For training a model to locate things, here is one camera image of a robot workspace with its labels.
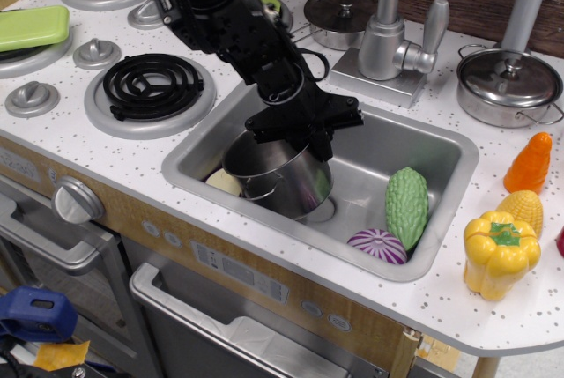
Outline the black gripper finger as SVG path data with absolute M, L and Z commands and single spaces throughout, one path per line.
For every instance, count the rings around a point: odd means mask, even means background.
M 309 137 L 309 150 L 321 162 L 327 162 L 333 157 L 331 139 L 332 136 L 326 129 L 316 130 Z

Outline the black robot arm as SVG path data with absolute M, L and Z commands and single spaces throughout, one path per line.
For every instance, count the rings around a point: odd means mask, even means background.
M 192 50 L 230 63 L 255 85 L 266 108 L 247 130 L 259 143 L 305 145 L 320 161 L 332 158 L 335 130 L 360 126 L 354 97 L 327 93 L 287 28 L 261 0 L 155 0 L 165 25 Z

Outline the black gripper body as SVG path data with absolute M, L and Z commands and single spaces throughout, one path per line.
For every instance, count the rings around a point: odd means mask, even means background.
M 282 93 L 258 90 L 266 108 L 245 121 L 256 140 L 309 141 L 322 136 L 332 139 L 335 130 L 363 124 L 359 101 L 352 96 L 327 93 L 316 84 L 305 83 Z

